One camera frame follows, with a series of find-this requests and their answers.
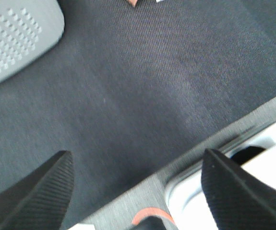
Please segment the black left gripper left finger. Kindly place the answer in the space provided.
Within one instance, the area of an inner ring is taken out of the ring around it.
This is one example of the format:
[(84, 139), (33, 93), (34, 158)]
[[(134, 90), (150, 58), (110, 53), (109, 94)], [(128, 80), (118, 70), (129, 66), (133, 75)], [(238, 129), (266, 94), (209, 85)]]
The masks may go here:
[(59, 151), (0, 193), (0, 230), (58, 230), (74, 186), (72, 153)]

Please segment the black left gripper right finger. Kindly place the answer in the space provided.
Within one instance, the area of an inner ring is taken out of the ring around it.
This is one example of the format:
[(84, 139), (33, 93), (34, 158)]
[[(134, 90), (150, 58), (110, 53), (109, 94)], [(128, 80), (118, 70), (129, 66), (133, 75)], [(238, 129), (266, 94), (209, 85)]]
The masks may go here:
[(202, 190), (220, 230), (276, 230), (276, 190), (216, 149), (203, 157)]

